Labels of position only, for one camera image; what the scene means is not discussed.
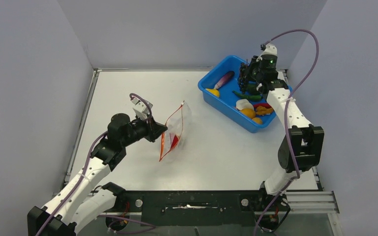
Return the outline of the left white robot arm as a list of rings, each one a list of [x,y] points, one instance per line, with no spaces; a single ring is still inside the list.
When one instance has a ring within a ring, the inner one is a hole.
[[[130,120],[127,114],[112,116],[107,131],[91,145],[84,167],[64,189],[43,207],[33,207],[27,215],[30,236],[75,236],[100,214],[111,209],[124,189],[108,183],[93,197],[88,195],[126,155],[126,147],[146,139],[154,142],[167,126],[153,117]]]

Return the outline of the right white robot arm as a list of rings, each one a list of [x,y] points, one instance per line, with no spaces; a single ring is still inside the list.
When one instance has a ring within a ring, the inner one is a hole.
[[[324,130],[313,125],[300,111],[287,83],[278,78],[277,56],[254,56],[243,71],[243,77],[257,84],[257,90],[273,108],[285,129],[278,150],[279,166],[263,183],[265,191],[257,196],[264,210],[271,209],[281,194],[301,174],[320,162]]]

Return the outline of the clear zip top bag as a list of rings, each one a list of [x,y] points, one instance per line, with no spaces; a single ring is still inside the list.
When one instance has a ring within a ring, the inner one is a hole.
[[[186,101],[182,101],[180,106],[168,117],[165,125],[168,130],[160,137],[159,162],[171,153],[178,152],[183,148],[185,140],[189,135],[192,123],[192,111]],[[171,143],[174,135],[180,136],[178,145],[171,150]]]

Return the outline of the green toy avocado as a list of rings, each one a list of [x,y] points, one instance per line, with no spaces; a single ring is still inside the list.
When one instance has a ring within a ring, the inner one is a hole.
[[[251,95],[259,93],[259,91],[257,90],[257,85],[255,84],[248,84],[246,88],[246,92]]]

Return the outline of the green toy cucumber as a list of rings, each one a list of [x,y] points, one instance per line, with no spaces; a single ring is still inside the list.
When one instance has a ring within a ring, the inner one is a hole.
[[[259,102],[263,99],[261,94],[258,95],[249,95],[249,94],[242,94],[236,91],[232,91],[232,93],[237,96],[239,99],[246,99],[250,102]]]

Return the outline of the red toy apple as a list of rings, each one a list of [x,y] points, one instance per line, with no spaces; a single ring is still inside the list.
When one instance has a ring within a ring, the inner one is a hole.
[[[171,147],[170,147],[171,150],[173,150],[178,145],[179,141],[180,141],[180,136],[175,134],[173,136],[173,139],[172,139],[172,143],[171,143]]]

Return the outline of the dark toy grapes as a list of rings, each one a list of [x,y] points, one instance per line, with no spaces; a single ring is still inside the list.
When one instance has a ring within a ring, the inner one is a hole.
[[[246,69],[248,69],[248,66],[249,66],[249,62],[247,59],[240,64],[240,68],[239,68],[239,77],[237,79],[237,84],[242,94],[245,94],[247,92],[247,86],[249,83],[249,80],[246,78],[246,75],[245,75],[245,71]]]

